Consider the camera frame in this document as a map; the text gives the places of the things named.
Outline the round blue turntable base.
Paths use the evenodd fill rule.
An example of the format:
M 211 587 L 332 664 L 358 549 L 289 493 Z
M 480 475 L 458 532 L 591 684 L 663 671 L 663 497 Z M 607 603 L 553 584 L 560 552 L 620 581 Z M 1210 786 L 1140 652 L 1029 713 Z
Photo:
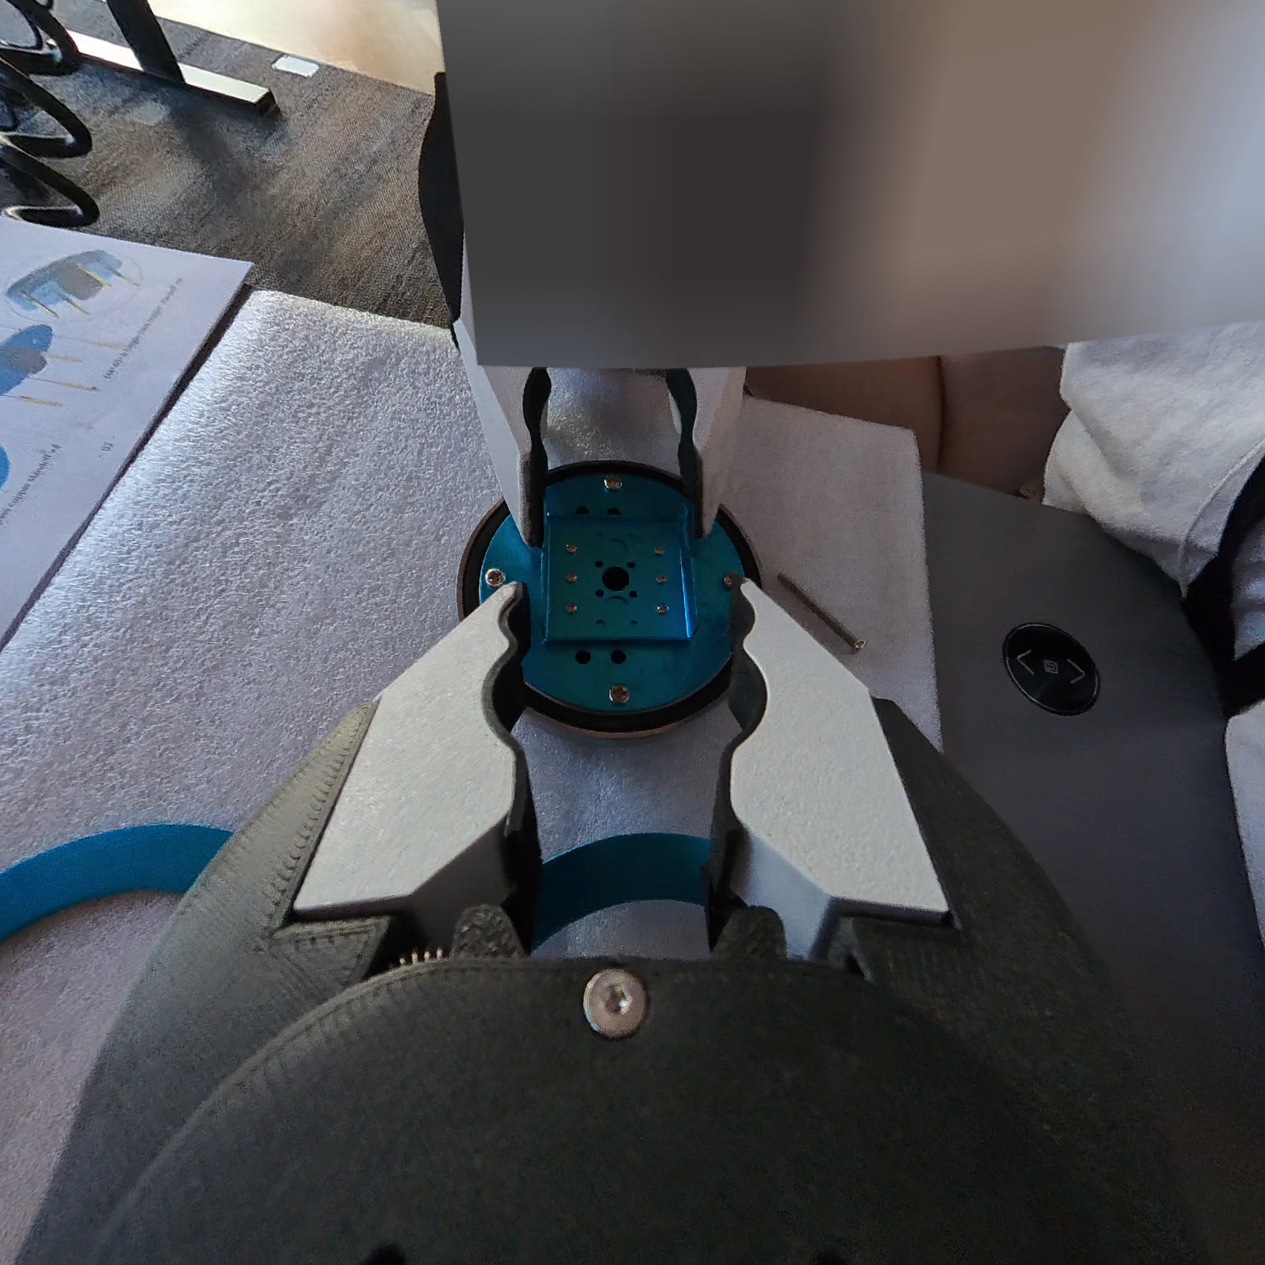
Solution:
M 733 664 L 725 580 L 759 580 L 735 519 L 720 511 L 696 537 L 682 485 L 629 462 L 552 471 L 545 511 L 543 547 L 506 505 L 487 514 L 458 584 L 460 617 L 499 581 L 527 587 L 529 706 L 584 731 L 649 734 L 715 701 Z

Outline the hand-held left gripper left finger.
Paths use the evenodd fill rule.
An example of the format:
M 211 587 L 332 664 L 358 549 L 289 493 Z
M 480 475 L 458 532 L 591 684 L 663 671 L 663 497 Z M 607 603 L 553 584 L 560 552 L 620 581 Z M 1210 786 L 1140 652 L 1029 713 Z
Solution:
M 299 919 L 406 913 L 426 947 L 451 947 L 458 914 L 494 905 L 532 947 L 543 854 L 512 736 L 527 649 L 527 587 L 510 581 L 381 694 Z

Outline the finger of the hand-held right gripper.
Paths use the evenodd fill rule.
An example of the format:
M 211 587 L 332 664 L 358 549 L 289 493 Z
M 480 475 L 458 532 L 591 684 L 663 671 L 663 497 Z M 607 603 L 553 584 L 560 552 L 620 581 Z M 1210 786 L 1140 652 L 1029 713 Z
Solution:
M 748 368 L 674 368 L 665 383 L 678 426 L 678 468 L 694 508 L 694 535 L 706 539 L 720 514 Z
M 456 145 L 444 74 L 435 75 L 435 111 L 419 152 L 419 211 L 497 483 L 524 540 L 541 547 L 546 526 L 543 424 L 552 377 L 543 368 L 478 365 Z

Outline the white foam sheet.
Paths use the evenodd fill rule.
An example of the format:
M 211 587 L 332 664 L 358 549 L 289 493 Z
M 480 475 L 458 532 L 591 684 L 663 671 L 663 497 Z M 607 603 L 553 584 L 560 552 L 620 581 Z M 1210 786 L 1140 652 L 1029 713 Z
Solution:
M 553 470 L 678 473 L 665 383 L 553 371 Z M 744 401 L 725 505 L 771 597 L 941 749 L 924 483 L 911 432 Z M 458 620 L 502 502 L 441 330 L 254 293 L 2 651 L 2 868 L 143 824 L 240 828 L 358 703 Z M 526 713 L 543 856 L 710 834 L 720 701 L 649 739 Z M 2 1264 L 56 1168 L 103 1034 L 176 896 L 82 905 L 2 945 Z

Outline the instruction sheet with blue pictures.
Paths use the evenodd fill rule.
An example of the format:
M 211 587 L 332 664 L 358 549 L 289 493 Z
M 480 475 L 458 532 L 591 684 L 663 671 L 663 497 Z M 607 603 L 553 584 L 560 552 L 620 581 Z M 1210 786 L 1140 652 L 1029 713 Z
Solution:
M 2 636 L 152 432 L 248 272 L 2 220 Z

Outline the black table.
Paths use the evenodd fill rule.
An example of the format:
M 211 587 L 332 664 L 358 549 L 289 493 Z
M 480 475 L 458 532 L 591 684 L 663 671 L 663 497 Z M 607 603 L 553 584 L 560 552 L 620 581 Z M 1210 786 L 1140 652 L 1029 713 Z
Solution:
M 278 112 L 275 97 L 265 86 L 253 86 L 228 75 L 184 67 L 149 3 L 105 3 L 132 56 L 137 72 L 169 86 L 184 86 L 226 103 L 253 109 L 264 117 Z

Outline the person's right forearm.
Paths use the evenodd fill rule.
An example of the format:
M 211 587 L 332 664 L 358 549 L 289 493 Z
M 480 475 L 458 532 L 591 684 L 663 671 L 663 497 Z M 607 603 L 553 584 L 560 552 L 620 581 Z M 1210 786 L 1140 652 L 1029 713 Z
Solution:
M 1067 418 L 1066 351 L 1034 347 L 978 355 L 752 368 L 748 387 L 771 402 L 907 429 L 924 468 L 1018 493 L 1040 483 Z

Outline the person's white shirt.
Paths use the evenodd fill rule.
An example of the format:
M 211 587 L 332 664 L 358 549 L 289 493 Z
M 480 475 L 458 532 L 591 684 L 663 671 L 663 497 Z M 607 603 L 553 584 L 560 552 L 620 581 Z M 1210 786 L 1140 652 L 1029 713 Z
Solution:
M 1218 678 L 1264 924 L 1264 324 L 1075 342 L 1047 504 L 1089 514 L 1179 584 Z

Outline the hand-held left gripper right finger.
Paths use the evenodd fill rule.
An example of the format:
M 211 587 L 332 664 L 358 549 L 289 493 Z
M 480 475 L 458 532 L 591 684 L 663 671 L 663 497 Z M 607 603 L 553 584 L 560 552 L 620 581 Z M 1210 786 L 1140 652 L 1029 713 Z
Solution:
M 842 916 L 943 926 L 949 905 L 870 691 L 759 586 L 729 576 L 741 734 L 723 752 L 708 941 L 771 908 L 792 958 L 825 958 Z

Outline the long metal screw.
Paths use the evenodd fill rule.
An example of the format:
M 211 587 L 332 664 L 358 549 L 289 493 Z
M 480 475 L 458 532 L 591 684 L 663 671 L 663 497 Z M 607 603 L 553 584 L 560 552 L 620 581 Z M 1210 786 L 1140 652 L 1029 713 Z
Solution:
M 785 572 L 777 575 L 781 587 L 796 598 L 819 623 L 823 623 L 837 640 L 847 643 L 850 652 L 863 652 L 865 642 L 850 633 L 847 624 L 840 623 L 829 609 L 825 609 L 808 589 L 802 589 L 792 576 Z

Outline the round black desk control panel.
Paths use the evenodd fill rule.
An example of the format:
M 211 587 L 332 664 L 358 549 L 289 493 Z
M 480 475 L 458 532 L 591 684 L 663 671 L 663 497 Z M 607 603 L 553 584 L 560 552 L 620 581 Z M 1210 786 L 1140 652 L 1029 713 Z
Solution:
M 1004 642 L 1010 680 L 1041 711 L 1078 716 L 1099 699 L 1099 671 L 1086 649 L 1053 624 L 1029 623 Z

